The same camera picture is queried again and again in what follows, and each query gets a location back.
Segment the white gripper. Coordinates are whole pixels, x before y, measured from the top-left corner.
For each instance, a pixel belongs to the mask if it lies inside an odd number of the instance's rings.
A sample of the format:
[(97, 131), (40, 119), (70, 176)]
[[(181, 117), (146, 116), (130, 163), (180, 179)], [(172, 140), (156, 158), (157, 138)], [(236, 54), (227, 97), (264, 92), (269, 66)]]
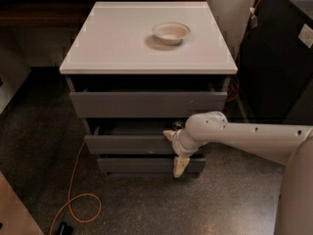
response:
[(187, 129), (164, 130), (163, 135), (167, 140), (172, 141), (172, 148), (179, 156), (174, 158), (173, 163), (173, 176), (179, 178), (189, 164), (189, 157), (199, 149), (200, 142), (196, 141)]

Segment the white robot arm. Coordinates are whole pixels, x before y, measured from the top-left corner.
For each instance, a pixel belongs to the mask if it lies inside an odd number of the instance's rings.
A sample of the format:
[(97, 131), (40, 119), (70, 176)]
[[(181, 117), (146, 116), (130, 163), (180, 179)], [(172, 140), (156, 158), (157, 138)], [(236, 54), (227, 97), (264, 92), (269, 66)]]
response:
[(190, 156), (208, 143), (221, 143), (284, 165), (274, 235), (313, 235), (313, 127), (233, 123), (220, 112), (190, 116), (185, 127), (165, 130), (176, 154), (179, 177)]

